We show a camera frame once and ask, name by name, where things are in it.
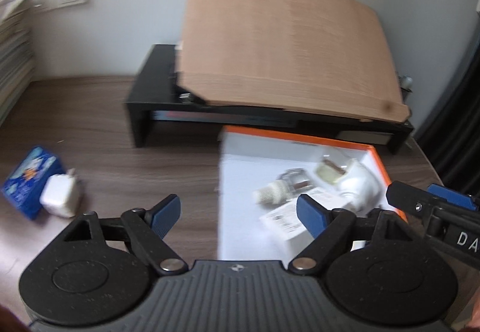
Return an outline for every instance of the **round black pad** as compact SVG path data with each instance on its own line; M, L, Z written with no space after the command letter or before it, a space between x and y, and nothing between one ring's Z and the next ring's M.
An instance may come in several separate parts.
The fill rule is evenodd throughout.
M135 256L88 241L47 247L19 282L22 300L36 318L69 327L122 316L149 287L148 269Z
M60 266L53 273L53 283L69 293L88 293L102 286L109 277L109 270L91 260L73 261Z
M330 265L326 285L348 312L395 326L440 318L458 289L454 272L434 251L395 240L343 254Z

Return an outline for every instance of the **wood grain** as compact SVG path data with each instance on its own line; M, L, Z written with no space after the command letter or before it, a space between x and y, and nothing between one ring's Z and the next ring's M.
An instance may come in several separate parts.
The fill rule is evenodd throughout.
M131 207L149 208L175 193L182 218L166 237L189 263L212 259L217 249L217 186L221 126L157 123L146 148L133 148L123 100L133 77L73 78L30 85L0 128L0 180L8 176L34 145L75 167L86 196L81 211L117 217ZM413 140L391 155L379 153L393 180L425 189L440 180ZM24 322L28 316L18 294L26 265L69 220L45 212L28 221L0 197L0 303ZM478 287L478 272L450 260L460 282L452 320Z
M188 0L181 85L215 105L403 122L390 50L355 0Z

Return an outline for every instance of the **white box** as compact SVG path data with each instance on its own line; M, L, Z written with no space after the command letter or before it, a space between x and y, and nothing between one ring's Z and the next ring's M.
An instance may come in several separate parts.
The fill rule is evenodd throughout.
M256 204L253 191L275 180L287 169L303 168L313 176L323 153L332 146L356 158L379 180L382 192L376 206L395 210L385 197L390 178L372 146L226 126L219 164L218 259L282 260L287 265L292 256L275 243L272 234L260 221L260 217L274 207ZM329 190L327 184L323 186L334 193L333 187Z

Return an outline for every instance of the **black monitor stand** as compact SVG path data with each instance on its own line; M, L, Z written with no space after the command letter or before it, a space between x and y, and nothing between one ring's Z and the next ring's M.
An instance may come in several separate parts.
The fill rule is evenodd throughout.
M367 131L389 138L386 145L392 153L398 152L413 131L409 121L365 122L269 107L209 106L177 85L174 45L152 47L125 104L136 147L145 145L153 123L161 121L243 124L338 139L342 131Z

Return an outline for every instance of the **metal screw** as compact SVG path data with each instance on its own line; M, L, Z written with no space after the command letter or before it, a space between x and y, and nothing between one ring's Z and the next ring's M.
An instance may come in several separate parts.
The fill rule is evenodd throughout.
M180 94L179 95L180 102L182 103L191 103L193 102L194 98L192 94Z
M180 259L165 259L160 262L160 268L165 271L178 271L185 265Z
M296 270L310 270L316 265L317 265L317 262L312 258L297 258L292 262L292 266Z

